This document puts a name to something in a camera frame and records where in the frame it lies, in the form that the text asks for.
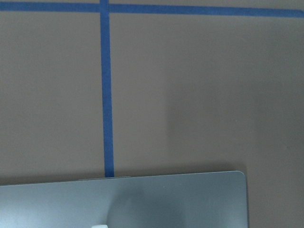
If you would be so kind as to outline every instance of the blue stripe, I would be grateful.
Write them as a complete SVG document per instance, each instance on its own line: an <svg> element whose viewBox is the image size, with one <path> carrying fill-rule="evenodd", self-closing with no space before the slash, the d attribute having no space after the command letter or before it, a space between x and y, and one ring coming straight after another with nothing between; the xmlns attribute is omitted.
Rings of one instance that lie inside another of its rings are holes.
<svg viewBox="0 0 304 228"><path fill-rule="evenodd" d="M295 9L259 9L205 6L166 6L110 4L110 13L192 14L221 16L256 16L304 18L304 11Z"/></svg>
<svg viewBox="0 0 304 228"><path fill-rule="evenodd" d="M100 5L93 3L0 1L0 11L100 12Z"/></svg>
<svg viewBox="0 0 304 228"><path fill-rule="evenodd" d="M108 0L100 0L101 34L101 75L104 120L104 173L105 177L114 176L111 57L110 57L110 19Z"/></svg>

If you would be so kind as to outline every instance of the gray metal plate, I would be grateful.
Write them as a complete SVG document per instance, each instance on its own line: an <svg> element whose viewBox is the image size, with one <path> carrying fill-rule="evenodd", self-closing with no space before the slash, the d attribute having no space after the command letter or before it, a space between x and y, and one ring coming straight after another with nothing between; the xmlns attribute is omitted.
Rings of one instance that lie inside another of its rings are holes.
<svg viewBox="0 0 304 228"><path fill-rule="evenodd" d="M239 171L0 187L1 228L246 228Z"/></svg>

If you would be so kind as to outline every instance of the horizontal blue line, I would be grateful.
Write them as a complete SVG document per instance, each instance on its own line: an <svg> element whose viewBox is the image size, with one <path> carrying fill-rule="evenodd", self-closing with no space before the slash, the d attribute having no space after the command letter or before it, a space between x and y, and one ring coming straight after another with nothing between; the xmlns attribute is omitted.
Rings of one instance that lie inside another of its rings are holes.
<svg viewBox="0 0 304 228"><path fill-rule="evenodd" d="M149 13L149 14L191 14L220 16L256 16L304 18L304 11L298 9L260 9L205 6L167 6L110 4L110 13Z"/></svg>
<svg viewBox="0 0 304 228"><path fill-rule="evenodd" d="M100 4L0 1L0 11L100 12Z"/></svg>

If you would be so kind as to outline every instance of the blue line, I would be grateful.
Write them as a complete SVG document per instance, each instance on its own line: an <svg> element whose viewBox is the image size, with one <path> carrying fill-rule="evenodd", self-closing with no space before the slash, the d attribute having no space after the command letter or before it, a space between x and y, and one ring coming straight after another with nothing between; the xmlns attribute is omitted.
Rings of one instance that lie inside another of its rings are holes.
<svg viewBox="0 0 304 228"><path fill-rule="evenodd" d="M55 2L5 2L0 1L0 11L50 11L50 12L100 12L100 5L94 3Z"/></svg>
<svg viewBox="0 0 304 228"><path fill-rule="evenodd" d="M100 10L101 75L104 120L104 173L105 177L114 177L110 18L108 0L100 0Z"/></svg>
<svg viewBox="0 0 304 228"><path fill-rule="evenodd" d="M260 9L205 6L166 6L110 4L110 13L192 14L220 16L255 16L304 18L304 11L295 9Z"/></svg>

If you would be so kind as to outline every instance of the gray floor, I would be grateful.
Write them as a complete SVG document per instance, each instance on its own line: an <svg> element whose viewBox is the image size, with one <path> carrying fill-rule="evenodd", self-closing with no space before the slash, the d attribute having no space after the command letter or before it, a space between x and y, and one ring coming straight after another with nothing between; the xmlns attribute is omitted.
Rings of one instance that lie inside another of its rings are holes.
<svg viewBox="0 0 304 228"><path fill-rule="evenodd" d="M301 227L304 20L111 14L110 23L116 176L240 170L252 228ZM0 48L0 182L102 177L99 15L0 12Z"/></svg>

